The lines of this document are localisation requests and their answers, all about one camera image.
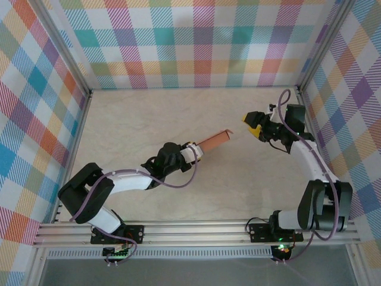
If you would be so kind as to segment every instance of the plaid wallpaper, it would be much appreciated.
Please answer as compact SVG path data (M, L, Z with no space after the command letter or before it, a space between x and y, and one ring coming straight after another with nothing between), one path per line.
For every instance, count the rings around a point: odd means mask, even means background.
M84 103L27 1L0 0L0 285L21 284Z
M295 85L335 0L43 1L89 81L115 89Z
M326 33L328 32L328 28L331 25L332 21L335 19L336 13L337 13L337 11L339 9L339 6L340 6L340 4L342 2L343 2L343 0L336 0L335 3L333 4L333 7L331 8L331 11L330 11L328 17L326 18L326 21L324 22L324 25L321 28L321 31L320 31L318 37L316 38L316 40L314 42L314 45L313 45L313 47L312 47L312 49L311 49L311 51L310 51L310 53L308 55L308 58L304 62L303 69L300 72L300 75L299 75L299 78L298 78L298 81L297 81L296 85L300 85L301 84L301 82L302 82L302 80L303 80L303 78L305 76L305 73L306 73L308 67L310 66L311 60L317 54L317 50L319 49L323 39L326 37Z
M307 88L325 160L355 189L351 217L381 278L381 1L358 0Z

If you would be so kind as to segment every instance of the wire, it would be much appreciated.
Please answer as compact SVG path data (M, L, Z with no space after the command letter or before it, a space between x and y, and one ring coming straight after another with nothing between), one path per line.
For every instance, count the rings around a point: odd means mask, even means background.
M293 244L292 244L292 248L295 248L295 243L296 243L296 238L295 238L295 231L293 232L293 234L292 234L292 237L293 237Z
M248 231L248 225L249 225L250 221L252 221L253 219L260 219L260 220L262 220L263 222L268 223L268 221L266 221L265 219L262 219L262 218L260 218L260 217L252 217L252 218L250 218L250 220L248 220L248 222L247 222L246 225L245 225L245 231L246 231L248 234L250 234L250 232Z
M183 185L180 185L180 186L176 186L176 185L170 185L170 184L167 184L161 180L158 180L157 178L151 176L150 174L147 174L145 172L142 172L142 171L139 171L139 170L136 170L136 169L121 169L121 170L116 170L116 171L112 171L112 172L108 172L104 175L102 175L98 180L95 181L94 185L91 187L90 191L88 192L88 195L86 196L85 200L83 201L81 207L78 209L78 211L76 212L76 214L69 220L70 222L72 222L73 220L75 220L80 214L81 212L83 211L83 209L86 207L87 203L89 202L90 198L91 198L91 195L93 194L95 188L98 186L98 184L104 179L104 178L107 178L109 176L114 176L114 175L126 175L126 174L140 174L140 175L143 175L143 176L146 176L146 177L149 177L151 178L152 180L154 180L155 182L158 182L159 184L163 185L163 186L167 186L167 187L170 187L170 188L175 188L175 189L181 189L181 188L184 188L186 186L188 186L194 179L196 173L197 173L197 167L198 167L198 160L197 160L197 153L196 151L193 149L193 147L189 146L189 148L192 150L193 152L193 155L195 156L195 170L193 171L193 174L192 174L192 177L190 177L190 180L187 181L185 184Z
M106 173L106 174L102 175L98 180L96 180L96 182L94 183L94 185L91 187L90 191L88 192L88 195L86 196L85 200L83 201L81 207L78 209L76 214L69 221L72 222L73 220L75 220L81 214L81 212L85 209L87 203L89 202L89 200L91 198L91 195L93 194L96 186L98 186L98 184L104 178L107 178L109 176L125 175L125 174L130 174L130 173L137 173L137 174L149 177L152 180L154 180L155 182L158 182L159 184L164 185L164 186L168 186L170 188L180 189L180 188L184 188L184 187L188 186L193 181L193 179L194 179L194 177L195 177L195 175L197 173L197 165L198 165L197 153L196 153L195 149L193 149L192 146L188 146L188 147L192 150L193 155L195 156L195 170L193 171L192 177L190 177L189 181L187 181L185 184L180 185L180 186L170 185L170 184L167 184L165 182L162 182L161 180L158 180L157 178L151 176L150 174L147 174L145 172L142 172L142 171L139 171L139 170L136 170L136 169L116 170L116 171L113 171L113 172L109 172L109 173ZM130 257L133 256L135 254L136 250L138 249L138 244L136 243L135 240L132 240L132 239L126 238L126 237L119 237L117 235L109 234L109 233L105 232L103 229L100 229L100 228L96 228L96 229L98 231L102 232L104 235L106 235L108 237L116 238L116 239L119 239L119 240L125 240L125 241L127 241L127 244L128 244L128 242L130 242L130 243L132 243L135 246L133 251L126 258L124 258L123 260L119 261L119 264L122 264L122 263L126 262L128 259L130 259ZM108 265L110 265L110 261L108 260L109 256L110 256L110 254L108 256L106 256L106 261L107 261Z
M270 146L273 147L274 149L279 150L279 151L282 151L282 152L285 152L285 153L288 153L286 150L283 150L283 149L280 149L280 148L278 148L278 147L275 147L275 146L271 143L271 141L269 141L268 143L269 143Z
M126 262L127 260L129 260L130 257L133 256L135 254L136 250L138 249L138 244L136 243L135 240L131 240L130 238L126 238L126 237L119 237L119 236L113 235L113 234L108 234L107 232L105 232L103 229L100 229L100 228L96 228L96 229L98 231L102 232L104 235L107 235L108 237L116 238L118 240L125 240L127 242L132 243L135 246L133 251L126 258L124 258L123 260L119 261L119 264L122 264L122 263ZM109 263L109 265L110 265L110 261L108 260L109 256L110 256L110 254L108 254L106 256L106 262Z
M282 98L283 96L285 95L285 93L288 93L288 96L287 96L287 99L282 102ZM279 114L279 118L280 118L280 121L282 122L282 124L285 126L285 128L291 132L294 136L296 136L310 151L311 153L313 154L313 156L315 157L317 163L319 164L320 168L322 169L322 171L324 172L325 174L325 177L326 179L328 180L331 188L332 188L332 192L333 192L333 201L334 201L334 205L335 205L335 218L334 218L334 223L333 223L333 228L331 230L331 233L329 234L328 237L322 237L320 234L318 234L316 231L313 231L311 233L311 238L309 240L309 242L307 243L307 245L303 248L303 250L301 252L299 252L296 256L294 257L291 257L289 259L290 260L295 260L296 258L298 258L300 255L302 255L306 250L307 248L311 245L312 243L312 240L314 239L314 236L316 235L317 237L319 237L321 240L323 241L327 241L327 240L330 240L331 237L334 236L337 228L338 228L338 223L339 223L339 198L338 198L338 191L336 190L336 187L335 187L335 184L333 183L331 177L329 176L328 172L327 172L327 169L324 167L324 164L323 162L320 160L320 157L318 156L318 154L316 154L315 150L313 149L313 147L301 136L299 136L294 130L291 129L290 126L288 126L288 124L285 122L285 119L283 118L282 116L282 112L280 110L280 107L284 104L286 104L289 99L291 97L291 91L290 89L285 89L281 94L280 94L280 97L279 97L279 100L278 100L278 114Z

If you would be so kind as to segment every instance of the metal extrusion bar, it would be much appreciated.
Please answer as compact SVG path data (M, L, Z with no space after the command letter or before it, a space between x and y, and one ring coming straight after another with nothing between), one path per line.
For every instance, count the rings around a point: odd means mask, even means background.
M158 221L158 222L128 222L129 225L145 225L144 241L140 247L233 247L253 245L278 245L279 243L251 243L250 236L245 232L244 220L206 220L206 221ZM328 232L319 232L327 236ZM311 237L309 231L304 231L306 244ZM90 244L91 229L89 225L76 223L43 224L35 239L34 247L105 247L116 245ZM347 244L360 242L356 227L349 222L348 229L338 232L328 242L315 239L314 245Z
M88 98L86 99L85 106L82 113L82 118L80 119L80 123L78 126L78 131L76 134L76 138L74 140L73 147L71 149L71 154L67 163L66 171L64 174L64 179L61 183L61 186L63 186L69 179L71 175L71 171L73 169L74 161L77 155L79 142L82 136L83 128L85 127L86 118L88 116L88 112L90 109L92 96L89 94ZM57 210L60 205L60 201L58 198L55 200L55 205L53 208L53 212L51 215L51 221L54 222L55 216L57 215ZM47 249L46 248L38 248L33 249L32 253L30 255L30 259L27 264L27 271L24 276L24 285L38 285L38 281L40 280L41 273L43 271L43 266L45 264L47 255Z
M331 47L331 44L335 40L336 35L339 33L341 26L343 25L347 15L349 14L355 2L356 2L355 0L343 0L342 3L340 4L340 7L338 8L337 13L331 25L329 26L328 31L323 41L321 42L321 45L319 46L316 52L316 55L312 59L305 73L305 76L300 83L300 90L302 91L302 93L304 93L307 86L310 84L319 65L323 61L324 56L326 55L327 51Z
M82 91L84 91L87 94L90 94L92 87L89 86L82 72L78 68L76 61L74 60L72 54L68 50L63 37L59 33L44 4L41 3L40 0L30 0L29 4L32 6L39 20L48 32L48 35L54 43L55 47L57 48L58 53L60 54L60 56L63 57L66 65L68 65L69 70L73 74L74 78L80 83Z

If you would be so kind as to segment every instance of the orange block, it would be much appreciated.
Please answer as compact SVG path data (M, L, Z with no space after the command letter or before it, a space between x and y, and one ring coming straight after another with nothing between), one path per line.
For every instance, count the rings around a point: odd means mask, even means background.
M214 149L215 147L220 146L222 143L229 141L230 133L233 134L232 131L225 129L224 131L214 134L210 136L209 138L201 141L200 143L197 143L197 145L201 147L202 152L210 151Z

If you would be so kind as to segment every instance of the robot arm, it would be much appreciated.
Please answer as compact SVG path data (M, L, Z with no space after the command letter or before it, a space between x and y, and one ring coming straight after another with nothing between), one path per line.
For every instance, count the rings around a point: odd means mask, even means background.
M277 210L270 216L271 231L282 232L284 229L332 230L335 222L333 191L323 170L327 170L338 191L339 223L337 231L344 231L348 223L352 199L351 185L341 182L329 170L318 152L314 137L312 134L304 132L305 107L288 104L285 122L312 147L318 159L297 136L282 123L276 122L278 118L276 107L276 105L270 104L266 113L250 112L243 118L243 121L249 125L249 131L260 141L271 143L271 140L280 140L285 146L285 152L296 160L309 183L296 210Z
M168 142L159 150L156 157L148 159L141 165L142 170L132 173L122 172L120 175L115 172L111 173L97 184L88 203L77 215L75 221L77 223L87 222L106 233L123 236L126 232L126 225L116 213L103 206L108 196L131 189L156 188L160 183L155 179L164 182L166 176L179 169L182 172L191 169L195 164L193 151L199 160L203 155L200 146L191 143L177 145ZM95 163L89 163L60 189L58 198L72 216L75 217L88 196L86 185L93 186L102 176L104 176L102 169Z
M226 129L197 144L189 142L178 145L167 142L155 157L141 165L141 170L119 170L104 174L96 163L89 163L60 189L58 198L73 216L71 221L90 223L95 227L92 243L97 237L101 237L101 244L124 242L106 238L104 233L118 237L130 235L137 243L141 243L144 226L125 225L114 211L103 206L108 196L131 189L153 189L160 184L171 186L164 182L169 174L177 170L190 170L192 165L197 165L204 152L228 141L229 133L232 132Z

